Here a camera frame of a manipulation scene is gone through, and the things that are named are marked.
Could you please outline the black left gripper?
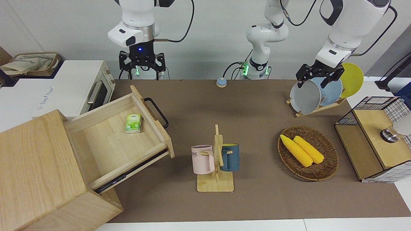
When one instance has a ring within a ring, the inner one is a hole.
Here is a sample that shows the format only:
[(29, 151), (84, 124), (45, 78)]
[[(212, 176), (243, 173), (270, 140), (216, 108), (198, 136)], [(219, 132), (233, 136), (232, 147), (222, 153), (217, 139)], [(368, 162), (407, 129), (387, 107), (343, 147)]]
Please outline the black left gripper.
[(321, 88), (325, 88), (329, 83), (338, 81), (344, 72), (344, 68), (329, 67), (321, 61), (315, 60), (313, 65), (303, 64), (297, 71), (295, 74), (298, 81), (297, 87), (301, 88), (306, 81), (313, 79), (313, 77), (325, 77), (320, 84)]

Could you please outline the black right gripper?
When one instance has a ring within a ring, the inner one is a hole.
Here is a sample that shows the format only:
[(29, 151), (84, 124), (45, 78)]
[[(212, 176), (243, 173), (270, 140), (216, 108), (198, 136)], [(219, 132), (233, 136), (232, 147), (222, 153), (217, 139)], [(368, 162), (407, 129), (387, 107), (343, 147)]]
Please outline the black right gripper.
[(132, 69), (136, 66), (145, 66), (155, 70), (156, 81), (160, 80), (161, 73), (166, 71), (164, 53), (154, 54), (153, 44), (134, 44), (128, 48), (129, 54), (125, 51), (119, 52), (119, 79), (122, 73), (126, 72), (128, 79), (132, 80)]

